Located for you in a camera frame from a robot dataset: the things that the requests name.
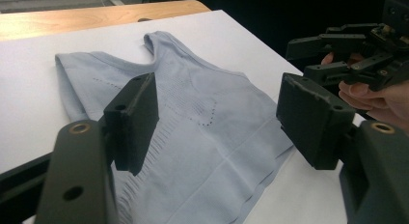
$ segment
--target white paper sheet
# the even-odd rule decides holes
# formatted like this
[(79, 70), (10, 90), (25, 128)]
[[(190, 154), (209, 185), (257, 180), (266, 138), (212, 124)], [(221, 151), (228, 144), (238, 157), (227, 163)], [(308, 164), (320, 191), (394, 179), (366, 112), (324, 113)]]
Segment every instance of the white paper sheet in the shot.
[[(56, 53), (105, 51), (147, 63), (142, 38), (157, 30), (172, 33), (213, 65), (246, 73), (276, 102), (282, 73), (300, 73), (222, 11), (0, 42), (0, 173), (51, 152), (68, 124)], [(346, 223), (338, 171), (315, 171), (294, 151), (246, 223)]]

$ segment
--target wooden table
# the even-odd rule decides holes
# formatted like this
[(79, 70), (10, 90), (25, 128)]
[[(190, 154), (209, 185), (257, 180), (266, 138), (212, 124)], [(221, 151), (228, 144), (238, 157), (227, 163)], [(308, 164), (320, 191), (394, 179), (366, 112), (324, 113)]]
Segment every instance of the wooden table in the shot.
[(209, 12), (199, 1), (184, 0), (89, 9), (0, 14), (0, 41), (33, 38), (90, 28)]

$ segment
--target light blue shirt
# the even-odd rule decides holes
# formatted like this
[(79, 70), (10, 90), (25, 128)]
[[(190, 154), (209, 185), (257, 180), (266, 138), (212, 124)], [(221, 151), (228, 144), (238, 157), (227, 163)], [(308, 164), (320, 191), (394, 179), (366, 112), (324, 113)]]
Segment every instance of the light blue shirt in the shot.
[(98, 120), (131, 78), (155, 72), (159, 122), (142, 171), (113, 167), (121, 222), (243, 222), (292, 146), (276, 104), (243, 73), (211, 65), (169, 33), (145, 35), (145, 46), (154, 57), (146, 65), (103, 52), (56, 56), (73, 121)]

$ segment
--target black metal bracket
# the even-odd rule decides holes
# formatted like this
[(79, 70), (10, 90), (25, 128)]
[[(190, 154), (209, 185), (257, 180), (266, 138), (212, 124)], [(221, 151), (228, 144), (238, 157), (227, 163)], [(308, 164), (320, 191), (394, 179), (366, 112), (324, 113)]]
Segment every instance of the black metal bracket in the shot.
[(63, 127), (52, 154), (0, 175), (0, 223), (118, 223), (111, 163), (138, 174), (158, 119), (154, 73), (133, 78), (98, 122)]
[[(382, 90), (409, 79), (409, 0), (386, 0), (383, 22), (331, 27), (317, 37), (292, 40), (286, 58), (293, 61), (333, 52), (332, 64), (306, 66), (304, 76), (324, 87), (345, 81)], [(366, 59), (348, 66), (351, 53)]]
[(409, 223), (409, 138), (401, 129), (365, 121), (311, 79), (283, 75), (277, 118), (283, 131), (315, 168), (333, 170), (340, 160), (348, 223)]

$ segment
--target screw hole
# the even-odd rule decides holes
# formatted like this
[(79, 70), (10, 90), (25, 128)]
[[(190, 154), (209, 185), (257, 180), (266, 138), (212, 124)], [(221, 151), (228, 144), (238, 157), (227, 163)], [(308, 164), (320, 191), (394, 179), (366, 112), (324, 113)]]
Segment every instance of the screw hole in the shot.
[(78, 125), (72, 126), (69, 129), (69, 132), (71, 134), (81, 134), (81, 133), (87, 132), (90, 128), (91, 126), (89, 124), (78, 124)]
[(394, 134), (395, 129), (389, 125), (382, 124), (382, 123), (373, 123), (371, 127), (379, 132), (385, 133), (385, 134)]
[(75, 186), (67, 190), (64, 193), (63, 198), (64, 200), (69, 202), (69, 201), (75, 200), (78, 197), (80, 197), (83, 192), (84, 192), (84, 189), (81, 186)]
[(336, 109), (336, 110), (342, 110), (342, 109), (343, 109), (343, 107), (340, 106), (340, 105), (335, 105), (335, 106), (333, 106), (333, 107), (334, 107), (334, 109)]

